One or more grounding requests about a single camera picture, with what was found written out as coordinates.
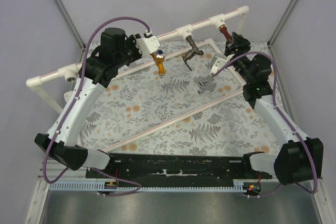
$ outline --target gold faucet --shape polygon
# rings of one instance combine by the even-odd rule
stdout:
[[[164,67],[163,67],[163,61],[164,61],[165,55],[163,54],[161,50],[158,50],[156,54],[151,53],[151,56],[153,57],[153,60],[155,61],[155,64],[157,65],[159,69],[159,76],[160,78],[162,78],[165,72]]]

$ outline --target white rod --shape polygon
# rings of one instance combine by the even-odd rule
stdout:
[[[244,24],[244,22],[246,20],[246,17],[247,17],[247,14],[244,14],[244,15],[241,16],[241,18],[240,18],[240,20],[238,22],[238,28],[236,30],[236,33],[238,33],[238,34],[242,33],[241,30],[243,29],[243,24]]]
[[[182,121],[182,120],[184,120],[186,118],[189,118],[190,116],[193,116],[193,115],[195,115],[197,113],[200,113],[200,112],[202,112],[204,110],[210,109],[210,108],[212,108],[212,107],[214,107],[214,106],[216,106],[216,105],[218,105],[218,104],[220,104],[222,102],[225,102],[225,101],[227,101],[227,100],[229,100],[229,99],[231,99],[233,97],[236,97],[236,96],[238,96],[238,95],[240,95],[242,93],[243,93],[243,90],[239,89],[239,90],[233,92],[232,94],[229,94],[229,95],[226,95],[224,97],[221,97],[221,98],[219,98],[219,99],[217,99],[217,100],[215,100],[215,101],[213,101],[211,103],[208,103],[208,104],[206,104],[206,105],[204,105],[204,106],[202,106],[200,108],[197,108],[197,109],[192,110],[192,111],[190,111],[190,112],[188,112],[186,114],[183,114],[183,115],[181,115],[181,116],[179,116],[177,118],[174,118],[174,119],[172,119],[172,120],[170,120],[170,121],[168,121],[166,123],[163,123],[163,124],[161,124],[161,125],[159,125],[159,126],[157,126],[155,128],[152,128],[152,129],[150,129],[148,131],[145,131],[143,133],[140,133],[140,134],[138,134],[138,135],[136,135],[136,136],[134,136],[132,138],[129,138],[127,140],[124,140],[122,142],[114,144],[114,145],[112,145],[112,146],[110,146],[108,148],[105,148],[105,149],[103,149],[103,151],[104,152],[111,152],[111,151],[113,151],[115,149],[121,148],[124,145],[130,144],[130,143],[132,143],[132,142],[134,142],[136,140],[139,140],[139,139],[141,139],[141,138],[143,138],[145,136],[148,136],[148,135],[153,134],[153,133],[155,133],[155,132],[157,132],[157,131],[159,131],[161,129],[164,129],[164,128],[168,127],[168,126],[171,126],[174,123],[180,122],[180,121]]]
[[[63,108],[48,94],[42,87],[31,89],[36,92],[46,103],[48,103],[58,114],[61,114]]]
[[[80,137],[80,134],[78,135],[78,138],[77,138],[77,144],[80,145],[80,146],[84,146],[82,138]]]

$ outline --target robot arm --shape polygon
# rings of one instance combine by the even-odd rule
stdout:
[[[233,33],[226,45],[227,60],[215,55],[211,72],[217,75],[218,70],[230,61],[228,59],[235,59],[248,53],[249,50],[250,42],[241,35]],[[317,177],[320,178],[323,144],[318,138],[309,138],[288,114],[273,102],[273,90],[268,83],[271,61],[263,55],[255,55],[252,60],[241,56],[232,65],[246,81],[243,86],[244,99],[261,115],[281,146],[278,156],[263,152],[245,154],[247,167],[276,175],[283,185],[311,180],[313,172],[302,144],[304,141],[313,159]]]
[[[125,31],[119,28],[107,28],[101,34],[101,45],[87,59],[85,76],[79,76],[74,91],[77,91],[80,81],[83,86],[78,97],[72,93],[61,115],[48,130],[47,134],[37,134],[35,143],[45,152],[54,134],[58,134],[49,156],[72,170],[80,167],[105,169],[110,155],[99,150],[86,149],[78,146],[77,137],[84,122],[100,95],[107,88],[112,78],[118,74],[118,69],[158,50],[160,43],[156,36],[141,38],[139,34],[126,37]],[[77,99],[74,107],[67,115],[60,131],[59,122],[70,107],[71,101]]]

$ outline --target gray metal surface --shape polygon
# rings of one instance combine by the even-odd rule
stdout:
[[[284,14],[282,15],[282,17],[281,17],[281,19],[280,19],[277,27],[275,28],[275,30],[274,30],[274,32],[273,32],[273,34],[272,34],[272,36],[271,36],[271,38],[270,38],[270,40],[268,42],[269,45],[272,46],[274,44],[274,41],[277,39],[280,31],[282,30],[282,27],[286,23],[289,15],[291,14],[291,12],[294,9],[294,7],[296,6],[297,2],[298,2],[298,0],[290,0],[290,2],[288,4],[288,6],[287,6],[287,8],[286,8],[286,10],[284,12]]]
[[[263,191],[276,187],[263,183]],[[94,192],[50,191],[42,223],[322,223],[314,198],[297,186],[274,196],[235,193],[138,193],[103,198]]]

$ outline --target floral tablecloth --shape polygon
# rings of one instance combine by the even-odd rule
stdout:
[[[224,51],[224,42],[216,44]],[[161,48],[170,54],[185,47],[178,41],[163,42]],[[80,134],[84,146],[102,150],[239,90],[241,85],[226,70],[211,82],[213,92],[197,93],[198,82],[210,78],[209,63],[215,53],[210,46],[201,49],[205,55],[189,61],[192,72],[178,56],[164,62],[167,72],[162,79],[152,66],[113,80],[87,117]],[[268,53],[266,43],[253,43],[251,49]],[[150,56],[120,72],[148,61]],[[273,82],[273,73],[269,81]],[[281,104],[278,92],[277,100]],[[258,150],[277,154],[279,146],[267,124],[239,95],[113,152],[241,156]]]

